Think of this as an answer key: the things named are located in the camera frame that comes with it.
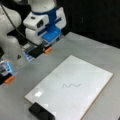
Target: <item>black cable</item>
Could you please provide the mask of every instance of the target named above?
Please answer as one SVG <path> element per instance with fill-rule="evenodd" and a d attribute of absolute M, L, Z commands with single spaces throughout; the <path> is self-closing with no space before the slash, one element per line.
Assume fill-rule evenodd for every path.
<path fill-rule="evenodd" d="M 10 21 L 10 23 L 11 23 L 12 26 L 14 27 L 14 29 L 15 29 L 24 39 L 26 39 L 27 42 L 30 42 L 31 44 L 39 47 L 39 45 L 37 45 L 37 44 L 33 43 L 32 41 L 30 41 L 28 38 L 26 38 L 26 37 L 16 28 L 16 26 L 14 25 L 14 23 L 13 23 L 12 20 L 10 19 L 8 13 L 7 13 L 6 10 L 4 9 L 4 7 L 3 7 L 3 5 L 2 5 L 1 2 L 0 2 L 0 5 L 1 5 L 1 7 L 2 7 L 4 13 L 5 13 L 5 15 L 7 16 L 8 20 Z"/>

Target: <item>gray table surface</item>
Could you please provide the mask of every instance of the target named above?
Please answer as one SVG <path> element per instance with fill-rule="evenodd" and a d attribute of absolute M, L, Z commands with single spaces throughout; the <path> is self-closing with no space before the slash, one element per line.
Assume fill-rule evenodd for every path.
<path fill-rule="evenodd" d="M 114 73 L 114 77 L 94 102 L 83 120 L 118 120 L 120 116 L 120 50 L 80 35 L 69 33 L 41 55 L 24 66 L 16 80 L 0 87 L 0 120 L 36 120 L 28 111 L 24 96 L 69 55 Z"/>

